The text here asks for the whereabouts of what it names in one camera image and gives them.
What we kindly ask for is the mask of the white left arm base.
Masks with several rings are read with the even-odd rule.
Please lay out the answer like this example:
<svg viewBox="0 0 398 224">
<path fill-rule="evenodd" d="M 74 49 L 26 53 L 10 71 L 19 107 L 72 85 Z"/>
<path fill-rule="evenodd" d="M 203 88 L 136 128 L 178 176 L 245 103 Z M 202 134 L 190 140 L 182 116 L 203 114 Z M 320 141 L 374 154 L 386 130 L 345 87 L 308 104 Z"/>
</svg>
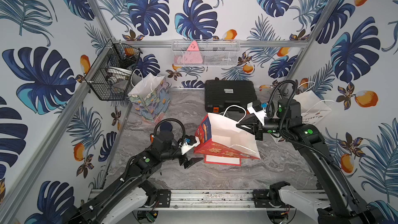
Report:
<svg viewBox="0 0 398 224">
<path fill-rule="evenodd" d="M 156 203 L 158 189 L 149 181 L 140 186 L 123 198 L 101 221 L 101 224 L 117 224 L 129 213 L 140 207 L 152 209 Z"/>
</svg>

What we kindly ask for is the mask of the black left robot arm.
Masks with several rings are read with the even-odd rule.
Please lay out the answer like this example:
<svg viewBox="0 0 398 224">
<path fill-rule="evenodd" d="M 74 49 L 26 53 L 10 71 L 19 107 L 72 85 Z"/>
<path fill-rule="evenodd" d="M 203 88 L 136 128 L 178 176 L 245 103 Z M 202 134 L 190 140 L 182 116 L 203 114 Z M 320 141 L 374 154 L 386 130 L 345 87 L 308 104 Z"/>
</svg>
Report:
<svg viewBox="0 0 398 224">
<path fill-rule="evenodd" d="M 181 127 L 182 135 L 178 140 L 174 139 L 170 130 L 158 131 L 160 125 L 166 122 L 175 122 Z M 151 138 L 149 147 L 127 161 L 124 172 L 117 180 L 81 207 L 68 209 L 63 214 L 61 223 L 100 224 L 123 199 L 158 171 L 163 162 L 178 160 L 180 166 L 188 169 L 203 160 L 187 158 L 187 152 L 200 145 L 200 139 L 194 135 L 187 135 L 184 125 L 177 119 L 167 118 L 160 121 L 156 124 Z"/>
</svg>

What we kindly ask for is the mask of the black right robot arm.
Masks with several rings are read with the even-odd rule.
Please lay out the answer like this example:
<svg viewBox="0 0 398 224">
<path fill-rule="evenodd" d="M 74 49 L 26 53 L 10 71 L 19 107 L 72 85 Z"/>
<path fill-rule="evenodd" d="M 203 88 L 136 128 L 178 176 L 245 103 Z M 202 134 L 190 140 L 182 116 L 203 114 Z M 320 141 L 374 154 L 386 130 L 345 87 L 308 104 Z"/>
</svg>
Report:
<svg viewBox="0 0 398 224">
<path fill-rule="evenodd" d="M 293 80 L 280 82 L 267 104 L 258 100 L 248 103 L 247 111 L 252 116 L 236 126 L 253 134 L 257 141 L 268 133 L 292 144 L 315 173 L 328 200 L 319 201 L 285 181 L 272 184 L 263 199 L 273 206 L 293 206 L 319 224 L 382 224 L 386 221 L 382 211 L 354 190 L 332 159 L 320 131 L 304 124 L 301 105 L 294 99 L 297 89 Z"/>
</svg>

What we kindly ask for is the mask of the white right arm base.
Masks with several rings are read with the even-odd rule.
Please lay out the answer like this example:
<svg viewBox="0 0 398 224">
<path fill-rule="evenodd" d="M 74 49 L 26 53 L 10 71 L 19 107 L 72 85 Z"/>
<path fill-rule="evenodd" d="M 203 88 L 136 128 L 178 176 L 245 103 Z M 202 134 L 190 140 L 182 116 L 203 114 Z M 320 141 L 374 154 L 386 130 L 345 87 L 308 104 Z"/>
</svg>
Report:
<svg viewBox="0 0 398 224">
<path fill-rule="evenodd" d="M 329 202 L 305 194 L 285 181 L 270 185 L 268 197 L 272 205 L 293 206 L 316 222 L 319 217 L 318 209 L 326 209 L 331 206 Z"/>
</svg>

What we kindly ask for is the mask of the red paper bag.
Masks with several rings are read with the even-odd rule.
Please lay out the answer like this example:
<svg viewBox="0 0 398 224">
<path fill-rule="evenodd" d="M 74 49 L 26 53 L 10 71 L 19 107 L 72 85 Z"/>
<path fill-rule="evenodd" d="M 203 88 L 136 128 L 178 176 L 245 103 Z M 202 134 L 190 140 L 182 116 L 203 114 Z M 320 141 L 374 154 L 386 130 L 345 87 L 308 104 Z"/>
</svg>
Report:
<svg viewBox="0 0 398 224">
<path fill-rule="evenodd" d="M 205 155 L 204 162 L 209 164 L 219 164 L 226 166 L 241 166 L 240 158 L 219 157 L 212 155 Z"/>
<path fill-rule="evenodd" d="M 238 123 L 224 115 L 208 113 L 195 132 L 199 145 L 194 152 L 218 157 L 260 159 L 255 136 L 238 128 Z"/>
</svg>

